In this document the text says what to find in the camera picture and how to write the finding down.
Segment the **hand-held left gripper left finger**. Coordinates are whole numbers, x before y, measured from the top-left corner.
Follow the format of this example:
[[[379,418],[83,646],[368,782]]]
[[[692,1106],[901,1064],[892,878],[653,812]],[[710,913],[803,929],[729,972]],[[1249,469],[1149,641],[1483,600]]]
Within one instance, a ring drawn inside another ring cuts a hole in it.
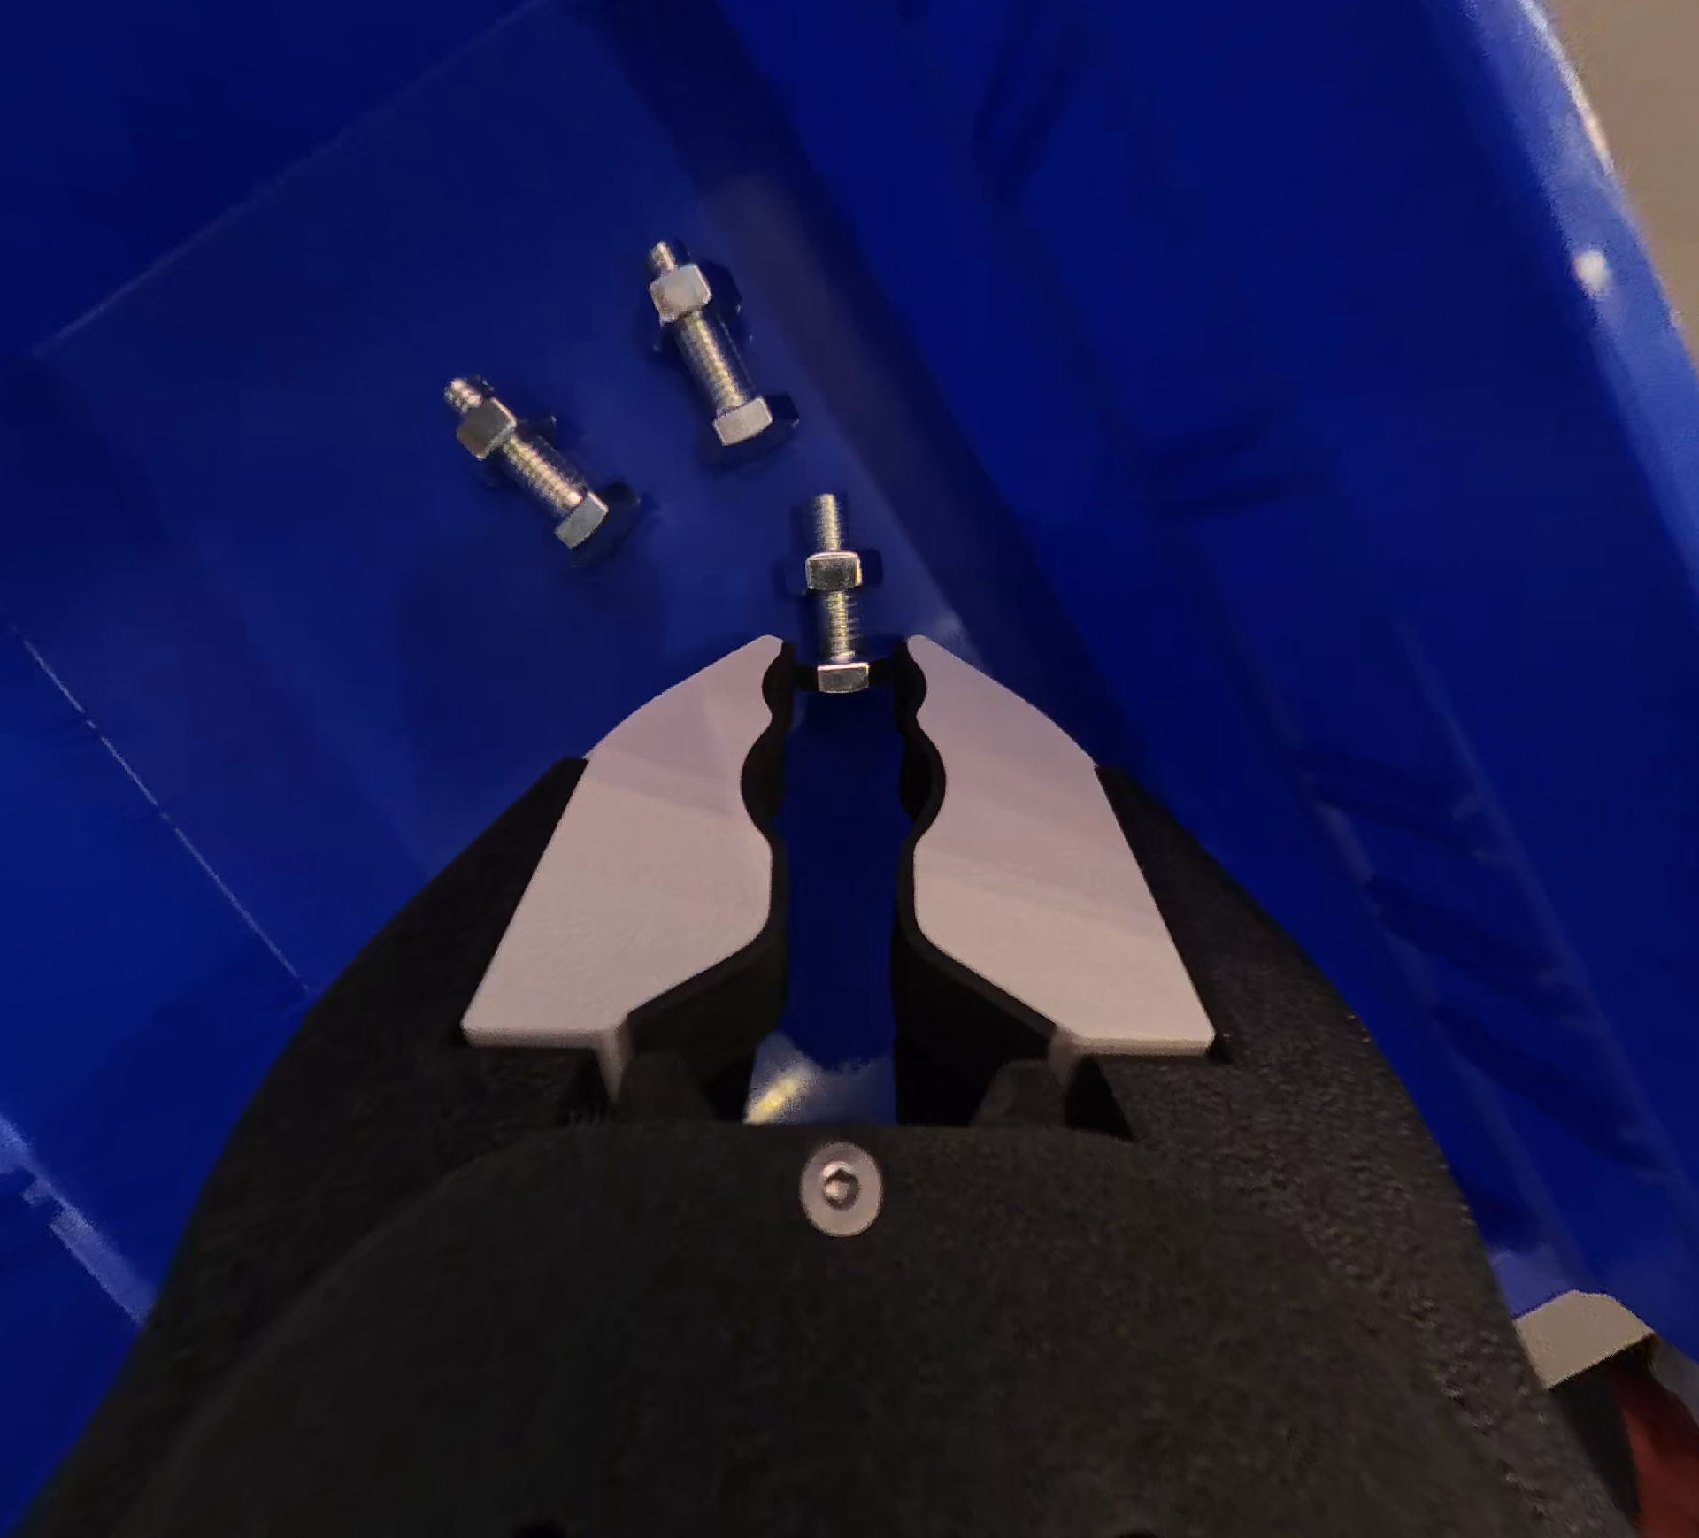
[[[788,998],[773,819],[795,648],[759,635],[596,742],[460,1018],[476,1048],[588,1051],[616,1096],[650,1055],[750,1062]]]

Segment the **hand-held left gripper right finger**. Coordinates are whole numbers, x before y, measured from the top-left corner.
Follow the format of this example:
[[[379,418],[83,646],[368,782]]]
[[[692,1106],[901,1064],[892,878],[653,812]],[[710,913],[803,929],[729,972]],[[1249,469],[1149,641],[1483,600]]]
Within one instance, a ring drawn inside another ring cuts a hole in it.
[[[1071,1097],[1090,1065],[1211,1064],[1218,1021],[1088,750],[924,635],[892,694],[897,1101],[979,1103],[1009,1067]]]

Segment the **steel hex bolt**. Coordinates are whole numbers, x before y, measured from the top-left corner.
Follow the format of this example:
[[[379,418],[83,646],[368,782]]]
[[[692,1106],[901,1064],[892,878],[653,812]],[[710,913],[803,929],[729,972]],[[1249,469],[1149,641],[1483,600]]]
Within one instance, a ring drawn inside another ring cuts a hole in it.
[[[841,496],[834,492],[812,496],[807,503],[807,519],[811,543],[807,556],[816,550],[857,550],[846,540],[846,506]],[[862,642],[862,589],[816,595],[803,586],[803,591],[816,625],[816,692],[842,697],[867,690],[874,669]]]
[[[648,285],[655,274],[685,262],[697,264],[708,276],[713,301],[696,317],[662,326],[648,294],[657,343],[681,366],[703,402],[715,451],[722,457],[752,457],[782,435],[780,407],[773,398],[756,391],[736,336],[742,299],[726,269],[697,260],[680,239],[662,239],[646,253]]]
[[[573,559],[603,550],[614,540],[614,520],[628,508],[627,490],[616,483],[595,487],[584,471],[565,457],[543,419],[520,418],[496,388],[478,375],[448,381],[442,398],[455,416],[455,430],[460,412],[478,398],[499,398],[519,419],[517,437],[497,457],[478,462],[464,446],[462,450],[545,513],[554,540]]]

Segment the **blue plastic bin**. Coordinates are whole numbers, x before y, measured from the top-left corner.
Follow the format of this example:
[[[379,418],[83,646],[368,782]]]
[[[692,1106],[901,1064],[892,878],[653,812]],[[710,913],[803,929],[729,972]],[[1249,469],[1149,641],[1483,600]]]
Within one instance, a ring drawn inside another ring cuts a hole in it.
[[[1695,368],[1547,0],[4,0],[4,1533],[311,1002],[796,508],[1695,1356]],[[646,253],[733,278],[711,444]],[[595,487],[575,559],[457,442]]]

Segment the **orange cloth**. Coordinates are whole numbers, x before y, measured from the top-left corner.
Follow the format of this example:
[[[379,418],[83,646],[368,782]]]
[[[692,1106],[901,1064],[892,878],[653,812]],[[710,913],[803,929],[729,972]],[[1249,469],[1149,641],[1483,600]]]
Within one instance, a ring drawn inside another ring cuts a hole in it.
[[[1667,1349],[1648,1338],[1561,1379],[1550,1396],[1635,1534],[1695,1536],[1697,1421],[1662,1379]]]

